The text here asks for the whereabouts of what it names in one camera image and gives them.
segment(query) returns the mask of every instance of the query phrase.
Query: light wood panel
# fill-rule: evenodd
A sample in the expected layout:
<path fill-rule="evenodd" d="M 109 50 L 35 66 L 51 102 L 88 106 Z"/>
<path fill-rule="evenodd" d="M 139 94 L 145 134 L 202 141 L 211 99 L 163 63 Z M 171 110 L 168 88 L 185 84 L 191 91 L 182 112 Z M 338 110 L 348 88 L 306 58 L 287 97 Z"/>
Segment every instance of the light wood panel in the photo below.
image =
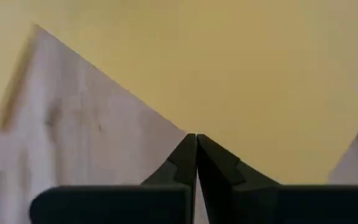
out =
<path fill-rule="evenodd" d="M 45 30 L 34 37 L 0 132 L 4 223 L 28 223 L 30 201 L 55 185 L 139 184 L 186 134 Z"/>

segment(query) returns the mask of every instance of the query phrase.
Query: yellow wall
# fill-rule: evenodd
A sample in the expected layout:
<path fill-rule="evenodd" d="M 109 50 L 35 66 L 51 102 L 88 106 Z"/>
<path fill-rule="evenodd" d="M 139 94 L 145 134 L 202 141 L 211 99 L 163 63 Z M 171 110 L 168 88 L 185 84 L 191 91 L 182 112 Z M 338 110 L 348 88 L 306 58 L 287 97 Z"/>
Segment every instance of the yellow wall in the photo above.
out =
<path fill-rule="evenodd" d="M 0 103 L 31 22 L 282 182 L 324 182 L 358 130 L 358 1 L 0 0 Z"/>

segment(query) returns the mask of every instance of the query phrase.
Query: wood grain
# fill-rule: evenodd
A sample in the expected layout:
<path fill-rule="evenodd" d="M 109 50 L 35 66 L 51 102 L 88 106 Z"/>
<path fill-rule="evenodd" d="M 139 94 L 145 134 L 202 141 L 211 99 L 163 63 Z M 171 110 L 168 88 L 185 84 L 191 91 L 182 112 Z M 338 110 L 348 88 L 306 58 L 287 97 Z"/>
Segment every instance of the wood grain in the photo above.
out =
<path fill-rule="evenodd" d="M 28 223 L 30 201 L 55 185 L 139 184 L 186 134 L 45 30 L 35 36 L 0 142 L 5 223 Z M 205 223 L 199 184 L 196 204 Z"/>

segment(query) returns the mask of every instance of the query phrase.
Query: wooden board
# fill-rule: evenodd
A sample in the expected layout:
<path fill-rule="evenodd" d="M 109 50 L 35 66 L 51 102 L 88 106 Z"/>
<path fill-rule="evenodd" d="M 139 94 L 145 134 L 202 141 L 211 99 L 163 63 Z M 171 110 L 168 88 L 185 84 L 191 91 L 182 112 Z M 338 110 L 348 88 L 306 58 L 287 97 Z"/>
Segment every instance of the wooden board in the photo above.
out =
<path fill-rule="evenodd" d="M 0 133 L 5 223 L 27 222 L 30 201 L 55 185 L 139 184 L 186 134 L 45 30 L 35 37 Z M 196 204 L 205 223 L 199 184 Z"/>

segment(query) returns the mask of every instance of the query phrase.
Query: background wall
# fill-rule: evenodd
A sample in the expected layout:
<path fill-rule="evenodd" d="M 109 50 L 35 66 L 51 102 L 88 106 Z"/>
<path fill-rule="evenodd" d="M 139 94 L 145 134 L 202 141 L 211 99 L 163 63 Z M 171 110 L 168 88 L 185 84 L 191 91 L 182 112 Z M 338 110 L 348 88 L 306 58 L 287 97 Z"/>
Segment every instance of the background wall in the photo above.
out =
<path fill-rule="evenodd" d="M 281 182 L 324 182 L 358 131 L 358 1 L 0 0 L 0 107 L 31 23 Z"/>

